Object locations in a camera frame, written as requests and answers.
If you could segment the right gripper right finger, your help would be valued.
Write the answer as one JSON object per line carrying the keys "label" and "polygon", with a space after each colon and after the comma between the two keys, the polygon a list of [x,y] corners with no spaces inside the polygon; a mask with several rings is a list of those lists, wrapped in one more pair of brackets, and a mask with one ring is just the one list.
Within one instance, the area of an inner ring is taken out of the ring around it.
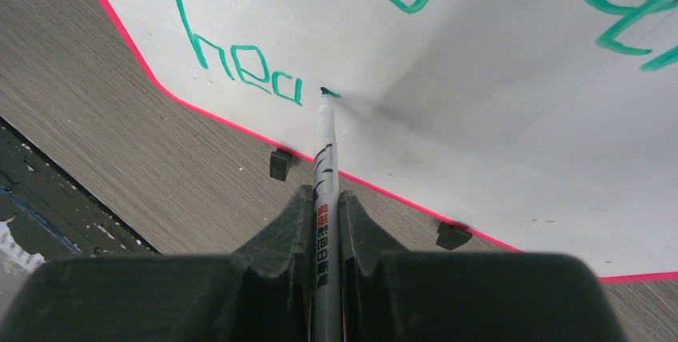
{"label": "right gripper right finger", "polygon": [[623,341],[589,268],[552,253],[415,252],[338,201],[350,341]]}

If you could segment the green whiteboard marker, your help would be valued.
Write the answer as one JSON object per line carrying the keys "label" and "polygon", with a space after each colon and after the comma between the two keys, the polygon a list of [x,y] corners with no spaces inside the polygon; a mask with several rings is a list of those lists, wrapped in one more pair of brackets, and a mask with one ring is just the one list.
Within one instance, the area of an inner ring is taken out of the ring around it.
{"label": "green whiteboard marker", "polygon": [[314,341],[342,341],[338,167],[333,93],[321,88],[313,171],[315,210]]}

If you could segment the whiteboard with red frame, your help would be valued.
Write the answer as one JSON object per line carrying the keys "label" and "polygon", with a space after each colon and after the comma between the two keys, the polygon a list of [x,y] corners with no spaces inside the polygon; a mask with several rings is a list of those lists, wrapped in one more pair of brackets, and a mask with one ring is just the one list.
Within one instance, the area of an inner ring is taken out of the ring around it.
{"label": "whiteboard with red frame", "polygon": [[677,0],[98,0],[184,106],[610,281],[677,277]]}

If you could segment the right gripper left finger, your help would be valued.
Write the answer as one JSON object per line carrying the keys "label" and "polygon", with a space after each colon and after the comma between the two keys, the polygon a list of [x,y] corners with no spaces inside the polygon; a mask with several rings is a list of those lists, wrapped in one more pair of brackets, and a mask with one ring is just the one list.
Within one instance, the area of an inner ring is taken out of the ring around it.
{"label": "right gripper left finger", "polygon": [[306,341],[312,189],[229,254],[107,256],[42,265],[4,341]]}

